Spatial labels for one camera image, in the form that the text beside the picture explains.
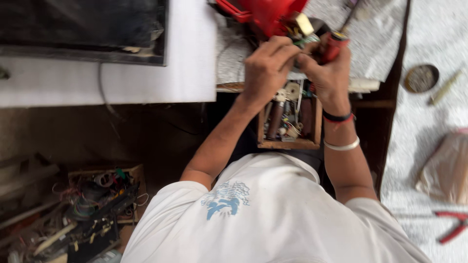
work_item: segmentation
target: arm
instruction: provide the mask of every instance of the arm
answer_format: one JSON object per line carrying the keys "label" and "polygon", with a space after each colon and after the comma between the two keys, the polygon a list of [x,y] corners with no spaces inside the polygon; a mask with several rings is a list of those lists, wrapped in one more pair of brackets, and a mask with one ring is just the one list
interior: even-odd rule
{"label": "arm", "polygon": [[[305,54],[298,56],[301,70],[315,84],[323,109],[334,116],[346,116],[351,111],[348,100],[350,61],[351,52],[348,48],[342,48],[338,57],[324,66],[319,66]],[[331,145],[349,145],[357,138],[352,121],[341,124],[324,121],[323,126],[325,141]],[[356,197],[377,200],[371,173],[360,146],[349,151],[335,151],[325,147],[325,168],[339,202],[345,204]]]}
{"label": "arm", "polygon": [[272,37],[245,60],[244,92],[197,150],[180,181],[195,181],[211,189],[211,183],[226,166],[242,132],[284,85],[299,53],[291,39]]}

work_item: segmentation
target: pliers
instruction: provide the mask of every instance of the pliers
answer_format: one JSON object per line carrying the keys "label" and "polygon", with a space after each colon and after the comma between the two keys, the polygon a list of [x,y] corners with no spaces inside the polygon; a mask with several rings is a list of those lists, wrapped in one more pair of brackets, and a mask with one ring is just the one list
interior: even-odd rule
{"label": "pliers", "polygon": [[468,214],[459,213],[459,212],[449,212],[449,211],[436,211],[434,212],[436,216],[448,216],[448,217],[456,217],[459,220],[459,223],[455,229],[453,229],[450,233],[446,234],[445,236],[439,239],[439,243],[445,244],[452,240],[454,237],[458,236],[465,228],[468,227]]}

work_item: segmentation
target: silver bangle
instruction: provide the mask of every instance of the silver bangle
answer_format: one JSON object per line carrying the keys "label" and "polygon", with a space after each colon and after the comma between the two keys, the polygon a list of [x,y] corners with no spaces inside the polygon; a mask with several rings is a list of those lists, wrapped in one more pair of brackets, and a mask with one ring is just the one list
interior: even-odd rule
{"label": "silver bangle", "polygon": [[359,137],[357,137],[356,140],[353,143],[349,144],[349,145],[335,146],[335,145],[328,144],[325,140],[323,140],[323,144],[326,147],[328,147],[328,148],[330,148],[332,150],[335,150],[335,151],[349,151],[349,150],[352,150],[352,149],[358,147],[359,142],[360,142]]}

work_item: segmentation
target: white t-shirt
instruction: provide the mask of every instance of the white t-shirt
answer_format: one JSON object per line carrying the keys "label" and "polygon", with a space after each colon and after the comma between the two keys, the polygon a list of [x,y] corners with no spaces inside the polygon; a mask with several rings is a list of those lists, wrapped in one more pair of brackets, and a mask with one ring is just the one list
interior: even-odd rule
{"label": "white t-shirt", "polygon": [[249,154],[213,190],[172,183],[151,200],[123,263],[430,262],[378,201],[343,205],[317,172],[281,153]]}

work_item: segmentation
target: hand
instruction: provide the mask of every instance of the hand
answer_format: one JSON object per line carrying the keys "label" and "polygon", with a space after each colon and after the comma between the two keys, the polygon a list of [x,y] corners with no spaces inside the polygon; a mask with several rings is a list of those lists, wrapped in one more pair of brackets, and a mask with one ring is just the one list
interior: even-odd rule
{"label": "hand", "polygon": [[[315,47],[309,47],[313,48],[323,49],[323,45],[316,43]],[[300,54],[297,61],[300,70],[315,85],[315,92],[323,109],[334,116],[348,115],[351,111],[348,99],[350,50],[343,47],[335,60],[323,66],[306,54]]]}
{"label": "hand", "polygon": [[263,108],[286,83],[286,76],[300,52],[288,37],[273,36],[262,43],[245,60],[245,85],[240,99],[255,110]]}

